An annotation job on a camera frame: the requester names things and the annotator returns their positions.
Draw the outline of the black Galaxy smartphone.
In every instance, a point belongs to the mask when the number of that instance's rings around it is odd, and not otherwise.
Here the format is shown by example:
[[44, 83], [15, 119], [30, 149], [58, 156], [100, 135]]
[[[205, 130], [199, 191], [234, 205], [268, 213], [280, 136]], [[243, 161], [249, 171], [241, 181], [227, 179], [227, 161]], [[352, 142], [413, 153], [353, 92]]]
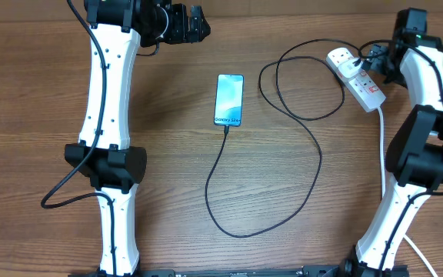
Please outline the black Galaxy smartphone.
[[244, 92], [244, 76], [220, 74], [218, 76], [214, 124], [240, 126]]

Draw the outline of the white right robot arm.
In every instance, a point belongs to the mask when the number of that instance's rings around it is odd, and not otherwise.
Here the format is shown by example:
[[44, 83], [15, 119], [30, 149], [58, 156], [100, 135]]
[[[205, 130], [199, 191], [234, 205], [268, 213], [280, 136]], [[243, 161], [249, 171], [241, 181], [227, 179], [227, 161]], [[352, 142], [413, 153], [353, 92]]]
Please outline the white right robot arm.
[[385, 155], [390, 181], [366, 233], [328, 276], [407, 276], [395, 255], [420, 207], [443, 184], [443, 43], [427, 33], [427, 12], [403, 9], [385, 47], [360, 55], [363, 69], [406, 87], [412, 110]]

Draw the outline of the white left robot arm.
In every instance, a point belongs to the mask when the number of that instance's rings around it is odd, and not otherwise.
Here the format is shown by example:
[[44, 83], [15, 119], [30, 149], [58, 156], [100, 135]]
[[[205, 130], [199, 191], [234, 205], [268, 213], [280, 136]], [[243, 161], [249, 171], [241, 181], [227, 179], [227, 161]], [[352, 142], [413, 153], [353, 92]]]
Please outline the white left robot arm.
[[210, 35], [202, 7], [171, 1], [87, 0], [91, 39], [88, 104], [78, 141], [65, 160], [88, 178], [101, 211], [102, 259], [96, 276], [137, 276], [135, 194], [147, 153], [131, 144], [128, 106], [140, 48], [201, 42]]

